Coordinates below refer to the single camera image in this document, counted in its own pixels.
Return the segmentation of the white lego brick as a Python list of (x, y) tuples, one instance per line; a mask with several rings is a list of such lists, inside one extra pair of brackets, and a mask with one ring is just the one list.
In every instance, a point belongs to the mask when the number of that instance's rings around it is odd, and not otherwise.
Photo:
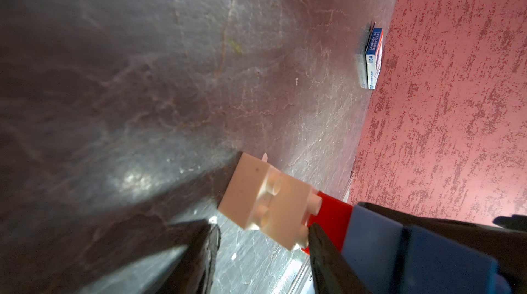
[(308, 247), (307, 222), (322, 206), (311, 185), (243, 153), (218, 206), (243, 230), (259, 230), (287, 250)]

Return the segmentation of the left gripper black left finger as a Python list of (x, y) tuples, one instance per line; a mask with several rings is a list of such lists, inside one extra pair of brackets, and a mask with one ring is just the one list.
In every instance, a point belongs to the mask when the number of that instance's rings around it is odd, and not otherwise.
[(143, 237), (139, 251), (144, 255), (185, 247), (141, 290), (142, 293), (210, 293), (221, 244), (219, 225), (205, 219), (175, 225), (149, 221), (137, 225)]

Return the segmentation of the red lego brick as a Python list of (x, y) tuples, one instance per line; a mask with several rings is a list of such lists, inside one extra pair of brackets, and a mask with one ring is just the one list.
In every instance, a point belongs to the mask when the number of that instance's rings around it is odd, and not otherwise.
[(316, 196), (321, 199), (321, 208), (317, 215), (307, 212), (303, 217), (303, 225), (309, 227), (319, 224), (336, 249), (341, 252), (354, 207), (321, 191), (317, 191)]

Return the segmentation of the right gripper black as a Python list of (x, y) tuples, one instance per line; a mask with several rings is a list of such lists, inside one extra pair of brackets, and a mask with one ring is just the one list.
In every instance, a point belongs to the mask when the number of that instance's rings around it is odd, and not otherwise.
[(513, 293), (526, 292), (526, 233), (464, 221), (417, 217), (374, 203), (359, 206), (404, 226), (417, 225), (494, 257)]

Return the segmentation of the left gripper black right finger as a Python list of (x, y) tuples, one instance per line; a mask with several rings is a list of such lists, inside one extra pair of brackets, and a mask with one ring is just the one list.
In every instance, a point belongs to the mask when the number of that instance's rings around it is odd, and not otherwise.
[(308, 228), (315, 293), (371, 293), (319, 224)]

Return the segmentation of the blue lego plate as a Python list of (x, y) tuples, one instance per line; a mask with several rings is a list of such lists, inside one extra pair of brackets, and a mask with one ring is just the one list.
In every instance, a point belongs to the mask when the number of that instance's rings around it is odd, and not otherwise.
[(342, 248), (372, 293), (511, 293), (498, 261), (416, 225), (355, 206)]

